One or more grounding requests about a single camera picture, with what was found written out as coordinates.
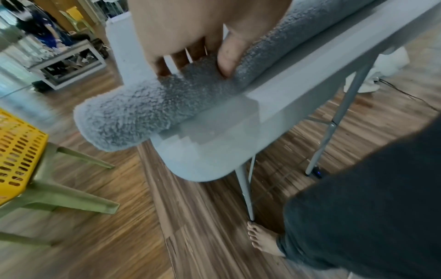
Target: table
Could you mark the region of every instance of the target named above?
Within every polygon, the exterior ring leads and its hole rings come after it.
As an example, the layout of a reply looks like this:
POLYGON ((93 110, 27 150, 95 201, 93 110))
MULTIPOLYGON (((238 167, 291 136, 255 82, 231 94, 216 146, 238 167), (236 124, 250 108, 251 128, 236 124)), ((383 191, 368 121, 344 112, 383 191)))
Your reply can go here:
POLYGON ((253 221, 245 163, 331 99, 356 71, 333 120, 316 120, 329 126, 306 169, 310 174, 377 56, 440 21, 441 0, 376 2, 293 50, 244 93, 153 135, 153 146, 167 167, 187 180, 211 181, 235 171, 253 221))
POLYGON ((106 62, 104 61, 104 58, 101 56, 101 54, 93 47, 93 45, 88 40, 84 40, 74 44, 69 49, 49 59, 46 59, 38 64, 29 67, 28 70, 38 75, 47 85, 52 87, 52 89, 58 90, 73 82, 83 79, 86 76, 89 76, 92 73, 101 70, 105 67, 106 67, 106 62), (93 55, 97 59, 96 61, 89 63, 86 66, 76 71, 66 74, 61 78, 56 78, 45 70, 46 67, 51 66, 56 62, 62 61, 68 57, 71 57, 72 55, 78 54, 87 49, 89 49, 93 53, 93 55))

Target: rolled mat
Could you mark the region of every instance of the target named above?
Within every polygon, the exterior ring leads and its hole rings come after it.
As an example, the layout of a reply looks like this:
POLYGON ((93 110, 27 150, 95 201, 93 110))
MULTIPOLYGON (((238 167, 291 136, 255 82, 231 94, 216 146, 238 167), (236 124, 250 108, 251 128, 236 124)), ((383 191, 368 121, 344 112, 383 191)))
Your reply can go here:
POLYGON ((75 108, 75 123, 98 149, 136 146, 153 133, 240 94, 295 47, 373 1, 295 0, 278 26, 245 54, 232 78, 224 79, 216 58, 208 57, 168 78, 122 86, 87 99, 75 108))

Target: brown wall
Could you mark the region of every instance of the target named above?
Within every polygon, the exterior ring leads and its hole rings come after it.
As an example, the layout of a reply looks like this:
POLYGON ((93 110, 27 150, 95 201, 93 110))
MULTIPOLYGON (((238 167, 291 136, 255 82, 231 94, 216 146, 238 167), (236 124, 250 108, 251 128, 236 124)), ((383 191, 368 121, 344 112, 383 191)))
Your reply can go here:
POLYGON ((81 12, 84 19, 91 26, 95 25, 77 0, 35 0, 35 3, 57 19, 58 23, 67 31, 74 31, 75 29, 59 11, 66 11, 73 6, 77 6, 79 12, 81 12))

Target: bare foot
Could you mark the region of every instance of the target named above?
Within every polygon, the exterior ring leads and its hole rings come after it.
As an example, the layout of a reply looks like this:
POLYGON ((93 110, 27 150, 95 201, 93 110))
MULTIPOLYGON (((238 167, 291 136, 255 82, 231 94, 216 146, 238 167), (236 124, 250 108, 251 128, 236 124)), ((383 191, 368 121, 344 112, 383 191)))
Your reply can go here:
POLYGON ((254 248, 271 255, 285 257, 279 250, 276 239, 278 234, 253 222, 248 222, 248 235, 254 248))

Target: yellow chair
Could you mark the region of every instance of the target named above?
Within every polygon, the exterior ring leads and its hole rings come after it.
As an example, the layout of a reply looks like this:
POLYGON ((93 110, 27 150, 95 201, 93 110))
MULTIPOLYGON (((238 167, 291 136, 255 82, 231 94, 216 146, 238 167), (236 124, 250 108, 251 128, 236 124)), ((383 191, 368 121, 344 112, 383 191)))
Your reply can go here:
POLYGON ((83 15, 78 11, 78 8, 76 6, 73 6, 72 8, 67 9, 65 12, 60 11, 62 15, 65 16, 65 18, 68 19, 68 21, 73 25, 75 30, 77 32, 80 32, 81 30, 78 28, 78 25, 80 23, 84 24, 87 29, 89 29, 92 34, 95 34, 95 31, 90 26, 90 24, 84 19, 83 15))
MULTIPOLYGON (((54 182, 53 158, 57 153, 86 162, 114 166, 88 155, 48 142, 48 135, 0 109, 0 218, 17 208, 47 210, 54 206, 114 214, 119 204, 54 182)), ((0 241, 51 245, 10 233, 0 241)))

